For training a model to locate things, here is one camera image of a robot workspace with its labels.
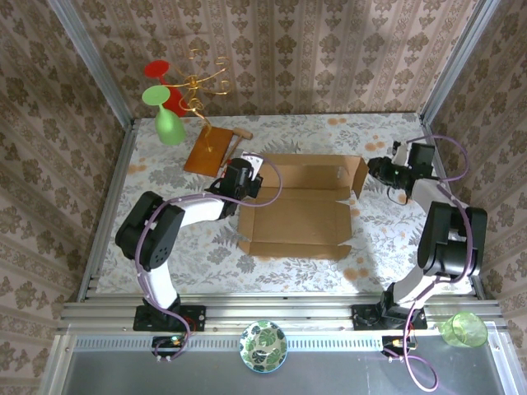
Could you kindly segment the brown cardboard box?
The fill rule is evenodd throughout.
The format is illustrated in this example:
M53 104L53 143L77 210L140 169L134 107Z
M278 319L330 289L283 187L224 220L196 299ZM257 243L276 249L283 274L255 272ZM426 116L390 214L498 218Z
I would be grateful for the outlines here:
M351 197L368 174L360 156L267 154L261 189L241 207L239 248L265 258L340 260L350 254Z

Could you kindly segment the small wooden mallet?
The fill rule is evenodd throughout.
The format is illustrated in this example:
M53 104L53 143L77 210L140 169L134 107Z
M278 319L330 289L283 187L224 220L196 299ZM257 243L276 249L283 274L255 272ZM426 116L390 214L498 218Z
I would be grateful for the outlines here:
M240 145L243 140L251 140L253 138L253 133L243 128L234 128L233 134L236 136L236 140L232 147L229 149L229 151L226 153L225 157L223 158L221 167L227 164L228 160L232 157L236 148Z

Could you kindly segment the green plastic wine glass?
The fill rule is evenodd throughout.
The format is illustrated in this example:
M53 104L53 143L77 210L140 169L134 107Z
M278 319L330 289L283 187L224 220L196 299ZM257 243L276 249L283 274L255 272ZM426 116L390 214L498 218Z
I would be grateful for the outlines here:
M167 146L179 145L186 137L180 118L164 107L170 98L170 89L163 85L150 86L142 93L142 101L149 106L158 107L155 129L161 143Z

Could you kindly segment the floral tablecloth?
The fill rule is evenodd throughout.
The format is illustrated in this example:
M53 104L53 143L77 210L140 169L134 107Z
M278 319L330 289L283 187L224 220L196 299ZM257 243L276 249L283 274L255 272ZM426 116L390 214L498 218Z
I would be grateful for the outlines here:
M317 114L214 117L220 128L243 128L253 138L241 150L261 154L389 156L396 141L420 137L415 114ZM202 124L186 118L187 137L177 146L160 143L150 118L135 124L136 139L115 224L120 225L146 191L163 198L200 193L211 179L186 173L184 163ZM184 227L169 256L170 275L183 294L277 292L379 293L415 265L426 220L421 208L400 191L367 179L360 195L348 200L350 254L339 261L255 258L238 247L238 219Z

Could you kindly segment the red plastic wine glass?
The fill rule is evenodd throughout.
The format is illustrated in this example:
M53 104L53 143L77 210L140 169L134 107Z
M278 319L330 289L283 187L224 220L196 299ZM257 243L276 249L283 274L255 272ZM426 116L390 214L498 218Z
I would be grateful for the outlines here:
M166 73L170 64L165 60L154 60L144 67L143 74L149 78L157 79L162 85L167 85ZM170 87L170 98L163 104L166 109L174 112L178 117L184 117L187 112L181 107L180 100L183 98L178 88Z

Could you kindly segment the leaf pattern bowl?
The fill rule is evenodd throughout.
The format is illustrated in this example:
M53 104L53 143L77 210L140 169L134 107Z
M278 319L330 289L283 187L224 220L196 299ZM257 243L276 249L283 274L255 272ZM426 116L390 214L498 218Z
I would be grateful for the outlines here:
M251 371L270 374L278 370L287 358L287 338L276 323L260 319L241 333L239 352L245 366Z

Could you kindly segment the right black connector board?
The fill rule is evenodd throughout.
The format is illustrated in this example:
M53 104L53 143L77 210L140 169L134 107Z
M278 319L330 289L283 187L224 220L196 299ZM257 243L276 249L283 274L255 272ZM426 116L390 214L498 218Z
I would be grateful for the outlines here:
M400 358L403 356L403 338L383 336L381 353L387 357ZM415 337L407 338L407 348L409 351L417 348L417 339Z

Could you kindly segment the black connector board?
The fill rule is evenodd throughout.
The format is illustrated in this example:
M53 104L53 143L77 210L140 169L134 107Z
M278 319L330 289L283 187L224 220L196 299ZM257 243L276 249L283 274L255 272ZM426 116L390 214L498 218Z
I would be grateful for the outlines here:
M400 358L403 356L403 338L383 336L381 353L387 357ZM409 351L417 348L417 339L415 337L407 338L407 348Z
M186 346L184 335L170 335L168 337L153 337L152 354L158 360L173 360Z

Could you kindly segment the green transparent plastic cup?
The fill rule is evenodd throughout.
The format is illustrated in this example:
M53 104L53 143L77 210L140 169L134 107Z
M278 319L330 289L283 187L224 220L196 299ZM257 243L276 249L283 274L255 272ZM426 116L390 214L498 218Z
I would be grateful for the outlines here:
M450 317L439 325L439 332L446 344L455 347L480 347L488 338L485 322L470 312L460 312Z

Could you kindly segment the left black connector board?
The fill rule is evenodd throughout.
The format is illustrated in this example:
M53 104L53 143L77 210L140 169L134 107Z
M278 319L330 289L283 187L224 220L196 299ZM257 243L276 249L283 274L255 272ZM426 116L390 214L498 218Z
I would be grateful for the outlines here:
M153 337L152 354L158 360L173 360L186 346L184 335L170 335L168 337Z

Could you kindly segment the aluminium frame post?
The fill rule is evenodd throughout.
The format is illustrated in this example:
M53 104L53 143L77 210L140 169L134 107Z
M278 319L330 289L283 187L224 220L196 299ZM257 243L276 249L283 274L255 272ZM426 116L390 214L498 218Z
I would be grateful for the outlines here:
M456 80L469 61L470 55L480 40L487 24L492 19L501 0L477 0L468 21L464 25L452 52L446 59L437 82L419 114L421 125L429 127L437 116L446 97L452 91Z
M94 41L81 17L79 17L72 0L49 0L49 5L86 64L114 116L125 129L129 129L133 125L134 117L125 104L116 80L105 65L100 51L94 45Z

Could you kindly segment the aluminium frame rail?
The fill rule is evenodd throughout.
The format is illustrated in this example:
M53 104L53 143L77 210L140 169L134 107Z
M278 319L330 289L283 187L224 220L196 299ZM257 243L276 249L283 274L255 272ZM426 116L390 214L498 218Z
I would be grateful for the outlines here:
M206 307L205 331L234 333L259 318L267 318L294 332L339 332L352 329L352 306L374 304L378 295L196 294L182 295L183 304ZM135 294L90 295L82 302L64 305L59 332L115 334L131 332L135 309L142 303ZM437 295L425 305L428 325L435 326L461 311L475 313L497 328L507 328L495 300L475 295Z

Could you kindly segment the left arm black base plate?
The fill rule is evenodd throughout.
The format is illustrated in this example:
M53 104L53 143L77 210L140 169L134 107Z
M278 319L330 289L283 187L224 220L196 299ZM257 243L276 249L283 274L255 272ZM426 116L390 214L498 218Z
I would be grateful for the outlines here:
M191 332L203 332L206 320L206 307L202 305L182 305L178 315L189 325ZM138 306L133 320L136 332L184 332L185 326L177 318L162 313L151 306Z

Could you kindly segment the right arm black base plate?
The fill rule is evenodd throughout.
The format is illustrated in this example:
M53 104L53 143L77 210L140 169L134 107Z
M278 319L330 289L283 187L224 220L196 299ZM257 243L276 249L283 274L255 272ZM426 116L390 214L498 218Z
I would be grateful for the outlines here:
M352 323L356 331L402 330L407 321L409 308L399 305L355 304L352 306Z

